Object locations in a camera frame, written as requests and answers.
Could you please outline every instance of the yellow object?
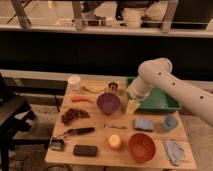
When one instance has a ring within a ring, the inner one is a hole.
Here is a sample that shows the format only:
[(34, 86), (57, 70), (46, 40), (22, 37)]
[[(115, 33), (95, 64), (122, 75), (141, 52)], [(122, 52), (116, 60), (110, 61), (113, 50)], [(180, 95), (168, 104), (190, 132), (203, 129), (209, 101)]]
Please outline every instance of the yellow object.
[(109, 146), (112, 150), (118, 150), (121, 148), (122, 141), (119, 135), (112, 134), (108, 139)]
[(130, 99), (126, 108), (126, 114), (133, 114), (139, 106), (140, 103), (137, 100)]

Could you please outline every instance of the phone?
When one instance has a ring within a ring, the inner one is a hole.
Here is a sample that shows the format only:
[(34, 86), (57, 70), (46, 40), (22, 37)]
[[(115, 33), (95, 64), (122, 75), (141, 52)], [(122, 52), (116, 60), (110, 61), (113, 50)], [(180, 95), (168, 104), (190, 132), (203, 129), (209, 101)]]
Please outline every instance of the phone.
[(98, 148), (96, 146), (75, 145), (73, 149), (73, 154), (75, 156), (93, 157), (97, 155), (97, 151), (98, 151)]

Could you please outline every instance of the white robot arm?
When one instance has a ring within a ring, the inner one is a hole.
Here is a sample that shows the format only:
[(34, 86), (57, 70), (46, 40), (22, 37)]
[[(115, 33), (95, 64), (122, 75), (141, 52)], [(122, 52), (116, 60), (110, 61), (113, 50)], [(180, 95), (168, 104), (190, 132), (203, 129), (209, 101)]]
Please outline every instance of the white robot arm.
[(127, 91), (132, 98), (143, 100), (153, 87), (160, 88), (213, 127), (213, 95), (174, 77), (171, 71), (167, 58), (145, 61)]

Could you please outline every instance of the wooden table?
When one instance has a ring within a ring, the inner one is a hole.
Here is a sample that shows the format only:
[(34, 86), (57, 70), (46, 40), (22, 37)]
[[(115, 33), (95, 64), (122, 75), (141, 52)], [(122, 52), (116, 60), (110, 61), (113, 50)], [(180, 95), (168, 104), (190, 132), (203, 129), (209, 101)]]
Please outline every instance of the wooden table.
[[(103, 89), (104, 87), (107, 87), (109, 82), (110, 81), (83, 80), (82, 86), (92, 87), (94, 89)], [(110, 116), (101, 113), (101, 111), (96, 106), (96, 99), (99, 94), (93, 94), (85, 90), (74, 92), (68, 85), (61, 110), (55, 124), (53, 136), (59, 135), (70, 128), (95, 127), (96, 131), (85, 135), (70, 136), (66, 138), (66, 146), (63, 152), (53, 151), (49, 148), (45, 159), (46, 162), (137, 168), (196, 169), (196, 163), (191, 151), (191, 147), (178, 112), (175, 112), (173, 115), (178, 119), (179, 125), (177, 128), (170, 132), (164, 132), (162, 129), (162, 122), (165, 117), (164, 115), (150, 113), (125, 114), (125, 108), (127, 104), (125, 81), (120, 81), (118, 82), (118, 84), (119, 90), (121, 92), (121, 95), (119, 97), (122, 105), (115, 113)], [(72, 103), (70, 98), (75, 95), (88, 96), (91, 98), (91, 100), (93, 100), (93, 103)], [(70, 107), (81, 108), (88, 111), (90, 114), (90, 118), (75, 120), (69, 126), (64, 125), (61, 122), (61, 115), (64, 114)], [(128, 140), (130, 136), (136, 132), (140, 132), (134, 130), (134, 120), (136, 117), (151, 119), (156, 123), (156, 130), (152, 133), (146, 133), (150, 137), (152, 137), (155, 142), (156, 154), (152, 160), (142, 164), (134, 161), (128, 151)], [(114, 128), (103, 128), (103, 123), (126, 125), (127, 129), (119, 130)], [(120, 135), (123, 140), (123, 147), (119, 151), (111, 150), (107, 143), (107, 138), (114, 133)], [(163, 146), (164, 140), (175, 140), (184, 148), (185, 157), (182, 160), (180, 166), (173, 166), (170, 163)], [(97, 146), (97, 157), (90, 158), (74, 156), (73, 147), (75, 144)]]

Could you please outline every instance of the green tray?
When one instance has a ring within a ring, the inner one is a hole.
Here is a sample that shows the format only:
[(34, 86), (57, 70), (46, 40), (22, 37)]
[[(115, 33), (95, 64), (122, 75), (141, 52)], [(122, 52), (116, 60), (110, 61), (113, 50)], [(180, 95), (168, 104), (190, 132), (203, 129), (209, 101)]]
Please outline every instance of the green tray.
[[(126, 86), (128, 87), (134, 79), (133, 77), (127, 78)], [(171, 96), (158, 88), (153, 88), (150, 95), (144, 101), (140, 102), (137, 111), (173, 113), (180, 108), (180, 104)]]

